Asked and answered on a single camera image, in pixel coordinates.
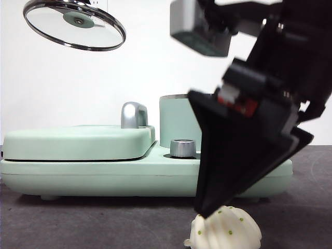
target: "white backdrop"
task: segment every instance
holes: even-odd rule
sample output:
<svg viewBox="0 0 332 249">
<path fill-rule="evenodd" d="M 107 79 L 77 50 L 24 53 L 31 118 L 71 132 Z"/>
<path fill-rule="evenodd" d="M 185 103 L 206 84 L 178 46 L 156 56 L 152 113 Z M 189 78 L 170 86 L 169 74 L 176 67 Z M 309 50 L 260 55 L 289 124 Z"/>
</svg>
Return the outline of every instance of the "white backdrop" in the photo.
<svg viewBox="0 0 332 249">
<path fill-rule="evenodd" d="M 158 136 L 160 96 L 213 92 L 233 57 L 245 59 L 255 42 L 239 34 L 228 58 L 204 57 L 169 36 L 171 0 L 109 0 L 127 41 L 110 52 L 81 51 L 32 31 L 22 16 L 25 2 L 1 1 L 1 143 L 16 129 L 120 124 L 126 101 L 147 106 Z M 331 123 L 327 108 L 302 127 L 316 135 L 314 144 L 332 145 Z"/>
</svg>

